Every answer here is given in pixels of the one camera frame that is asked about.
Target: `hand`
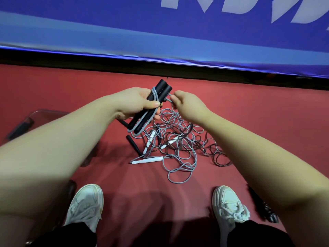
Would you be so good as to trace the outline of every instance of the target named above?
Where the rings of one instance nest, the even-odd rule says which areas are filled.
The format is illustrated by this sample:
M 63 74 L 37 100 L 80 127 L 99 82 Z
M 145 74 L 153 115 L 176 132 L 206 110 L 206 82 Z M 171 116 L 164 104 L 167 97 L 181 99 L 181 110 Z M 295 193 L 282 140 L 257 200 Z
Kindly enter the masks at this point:
M 115 117 L 126 120 L 130 116 L 142 111 L 144 108 L 152 109 L 160 106 L 158 101 L 150 101 L 146 98 L 151 93 L 150 89 L 132 87 L 121 92 L 110 95 L 115 106 Z M 154 119 L 160 119 L 160 108 L 158 108 Z
M 172 106 L 177 109 L 184 120 L 202 125 L 211 111 L 196 95 L 183 91 L 176 91 L 170 96 Z

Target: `red floor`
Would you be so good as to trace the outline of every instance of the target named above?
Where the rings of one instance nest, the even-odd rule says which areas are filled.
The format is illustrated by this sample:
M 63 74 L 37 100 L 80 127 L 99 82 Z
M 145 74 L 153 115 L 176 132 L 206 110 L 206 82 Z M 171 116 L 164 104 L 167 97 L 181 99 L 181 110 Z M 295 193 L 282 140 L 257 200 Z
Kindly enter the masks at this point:
M 74 111 L 123 89 L 151 88 L 160 77 L 0 65 L 0 138 L 38 109 Z M 195 93 L 217 114 L 282 146 L 329 176 L 329 92 L 168 78 L 175 90 Z M 129 165 L 136 153 L 126 129 L 114 121 L 101 139 L 99 156 L 72 177 L 81 187 L 104 192 L 98 246 L 208 245 L 219 231 L 209 219 L 212 188 L 232 187 L 251 219 L 257 216 L 246 181 L 234 166 L 217 167 L 201 157 L 191 179 L 172 184 L 160 162 Z

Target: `white sneaker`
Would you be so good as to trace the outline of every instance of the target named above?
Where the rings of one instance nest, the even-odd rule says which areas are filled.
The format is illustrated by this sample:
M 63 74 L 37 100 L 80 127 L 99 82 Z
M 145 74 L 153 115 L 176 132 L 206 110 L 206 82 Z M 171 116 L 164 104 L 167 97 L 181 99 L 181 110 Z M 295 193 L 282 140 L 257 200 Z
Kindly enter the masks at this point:
M 235 222 L 243 223 L 250 217 L 235 192 L 228 186 L 216 187 L 212 194 L 212 208 L 220 225 L 220 247 L 227 246 L 227 236 L 235 228 Z
M 103 205 L 103 191 L 98 185 L 88 184 L 81 187 L 71 202 L 64 225 L 84 222 L 96 232 Z

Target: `person's right arm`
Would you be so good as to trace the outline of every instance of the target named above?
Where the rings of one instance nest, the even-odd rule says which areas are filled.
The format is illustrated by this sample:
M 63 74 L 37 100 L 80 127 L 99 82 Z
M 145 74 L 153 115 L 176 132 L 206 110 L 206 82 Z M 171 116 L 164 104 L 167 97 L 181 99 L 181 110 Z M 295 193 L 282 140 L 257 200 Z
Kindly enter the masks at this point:
M 216 140 L 297 246 L 329 246 L 329 179 L 278 145 L 211 112 L 195 95 L 171 95 L 183 119 Z

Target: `black baseboard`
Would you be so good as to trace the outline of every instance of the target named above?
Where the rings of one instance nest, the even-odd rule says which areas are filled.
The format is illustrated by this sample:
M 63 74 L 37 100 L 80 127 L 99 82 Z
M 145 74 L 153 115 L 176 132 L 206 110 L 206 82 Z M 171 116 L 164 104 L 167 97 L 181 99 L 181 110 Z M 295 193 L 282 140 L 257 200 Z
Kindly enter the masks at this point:
M 329 90 L 329 79 L 117 58 L 0 49 L 0 63 Z

